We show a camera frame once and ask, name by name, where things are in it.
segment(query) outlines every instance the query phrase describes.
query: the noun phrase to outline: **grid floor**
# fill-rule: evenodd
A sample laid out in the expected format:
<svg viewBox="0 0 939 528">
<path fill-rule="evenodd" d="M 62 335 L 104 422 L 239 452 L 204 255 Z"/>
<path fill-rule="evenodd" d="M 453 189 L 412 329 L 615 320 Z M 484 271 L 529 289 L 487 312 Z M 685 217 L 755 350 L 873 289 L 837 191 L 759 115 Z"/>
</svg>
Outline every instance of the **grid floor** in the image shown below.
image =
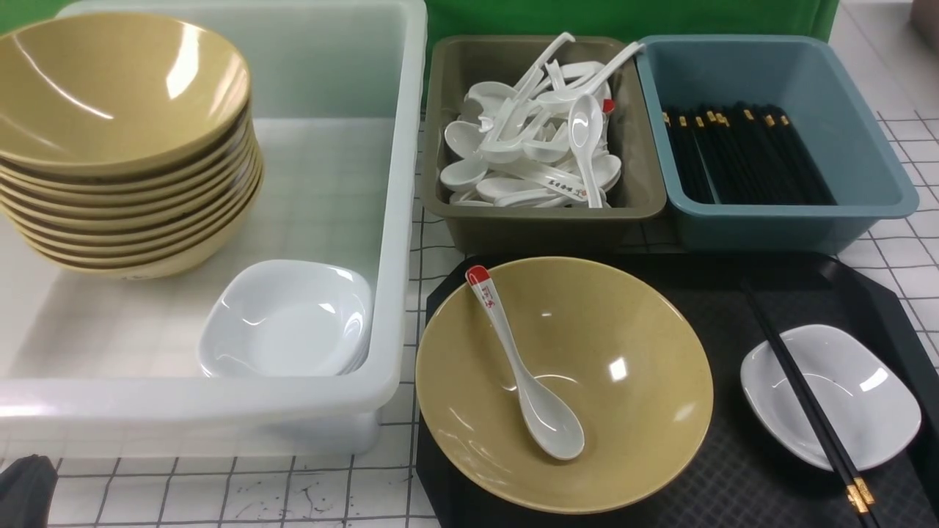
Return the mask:
<svg viewBox="0 0 939 528">
<path fill-rule="evenodd" d="M 933 365 L 939 367 L 939 112 L 920 114 L 912 108 L 891 107 L 877 117 L 919 192 L 920 207 L 909 219 L 877 224 L 838 257 L 897 293 Z M 421 166 L 420 156 L 417 164 Z M 352 458 L 58 460 L 60 479 L 50 524 L 439 526 L 413 472 L 414 359 L 423 333 L 427 294 L 465 255 L 453 247 L 443 221 L 424 211 L 418 200 L 412 220 L 402 381 L 384 409 L 380 439 L 372 451 Z M 623 251 L 681 249 L 669 219 L 660 219 L 643 225 L 624 241 Z"/>
</svg>

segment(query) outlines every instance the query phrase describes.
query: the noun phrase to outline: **chopsticks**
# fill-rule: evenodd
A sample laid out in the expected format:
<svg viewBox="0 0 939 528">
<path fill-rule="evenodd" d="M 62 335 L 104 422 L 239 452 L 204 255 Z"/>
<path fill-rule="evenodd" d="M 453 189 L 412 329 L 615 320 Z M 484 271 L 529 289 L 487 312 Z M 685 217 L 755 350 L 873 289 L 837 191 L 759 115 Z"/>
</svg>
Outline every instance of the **chopsticks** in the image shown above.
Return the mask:
<svg viewBox="0 0 939 528">
<path fill-rule="evenodd" d="M 749 281 L 744 279 L 740 284 L 740 288 L 747 295 L 747 301 L 750 304 L 750 308 L 753 310 L 753 315 L 757 322 L 760 323 L 760 328 L 766 336 L 767 342 L 769 342 L 770 347 L 776 354 L 779 365 L 782 366 L 782 371 L 786 374 L 786 378 L 793 387 L 795 397 L 799 400 L 802 411 L 805 412 L 808 423 L 812 426 L 815 436 L 818 437 L 819 443 L 822 445 L 822 449 L 828 457 L 832 469 L 835 470 L 841 478 L 841 482 L 844 483 L 845 490 L 848 494 L 848 502 L 851 503 L 854 512 L 861 521 L 861 526 L 865 526 L 866 528 L 883 528 L 883 524 L 878 520 L 876 503 L 867 483 L 854 466 L 854 463 L 851 462 L 851 457 L 848 456 L 844 444 L 841 443 L 838 434 L 835 432 L 834 428 L 831 427 L 831 422 L 828 421 L 828 417 L 822 410 L 818 399 L 815 398 L 815 395 L 808 387 L 805 376 L 802 375 L 802 371 L 799 370 L 799 366 L 789 353 L 789 349 L 786 348 L 786 344 L 783 342 L 782 337 L 779 336 L 779 332 L 776 331 L 773 323 L 757 301 Z"/>
</svg>

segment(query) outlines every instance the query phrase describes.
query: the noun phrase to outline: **white tiled floor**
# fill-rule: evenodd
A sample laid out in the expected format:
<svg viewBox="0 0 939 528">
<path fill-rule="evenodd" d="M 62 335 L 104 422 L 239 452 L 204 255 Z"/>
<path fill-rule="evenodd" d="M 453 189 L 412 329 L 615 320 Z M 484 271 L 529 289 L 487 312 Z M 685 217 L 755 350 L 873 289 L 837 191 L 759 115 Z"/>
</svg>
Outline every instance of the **white tiled floor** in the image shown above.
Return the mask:
<svg viewBox="0 0 939 528">
<path fill-rule="evenodd" d="M 902 2 L 842 5 L 831 43 L 920 192 L 919 211 L 881 222 L 839 258 L 902 298 L 939 367 L 939 59 L 905 24 Z M 436 528 L 413 474 L 414 359 L 425 299 L 463 259 L 446 225 L 415 201 L 412 280 L 402 384 L 383 413 L 380 440 L 355 457 L 115 459 L 60 462 L 51 524 L 154 528 Z M 675 251 L 655 221 L 626 241 L 635 252 Z"/>
</svg>

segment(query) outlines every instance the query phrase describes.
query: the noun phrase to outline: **white dish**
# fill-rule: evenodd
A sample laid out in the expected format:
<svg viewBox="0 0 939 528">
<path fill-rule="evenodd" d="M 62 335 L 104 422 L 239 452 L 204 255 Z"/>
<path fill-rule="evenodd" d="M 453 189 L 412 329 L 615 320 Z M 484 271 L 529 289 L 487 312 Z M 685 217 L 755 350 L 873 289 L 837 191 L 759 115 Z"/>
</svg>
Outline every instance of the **white dish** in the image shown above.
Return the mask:
<svg viewBox="0 0 939 528">
<path fill-rule="evenodd" d="M 822 324 L 781 336 L 858 470 L 890 460 L 915 437 L 922 421 L 916 398 L 859 341 Z M 740 379 L 750 407 L 769 432 L 797 457 L 831 471 L 768 343 L 747 355 Z"/>
<path fill-rule="evenodd" d="M 371 318 L 372 289 L 356 272 L 258 262 L 212 307 L 199 364 L 210 378 L 335 376 L 361 359 Z"/>
</svg>

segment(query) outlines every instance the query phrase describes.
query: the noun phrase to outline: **brown plastic tray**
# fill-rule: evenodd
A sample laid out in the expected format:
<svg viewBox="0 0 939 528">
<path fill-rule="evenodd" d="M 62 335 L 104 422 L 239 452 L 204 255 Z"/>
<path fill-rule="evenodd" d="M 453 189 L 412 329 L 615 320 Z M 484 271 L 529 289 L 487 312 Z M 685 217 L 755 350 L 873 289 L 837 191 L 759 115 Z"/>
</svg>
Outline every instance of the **brown plastic tray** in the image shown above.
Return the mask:
<svg viewBox="0 0 939 528">
<path fill-rule="evenodd" d="M 443 167 L 457 161 L 443 142 L 471 85 L 514 85 L 553 37 L 452 37 L 434 47 L 424 132 L 421 199 L 443 218 L 456 247 L 466 253 L 608 251 L 639 221 L 665 208 L 667 196 L 636 64 L 630 60 L 610 79 L 616 101 L 608 129 L 609 151 L 623 159 L 623 177 L 610 191 L 612 209 L 470 208 L 450 205 L 439 184 Z M 606 38 L 577 38 L 555 54 L 561 64 L 608 62 L 624 47 Z"/>
</svg>

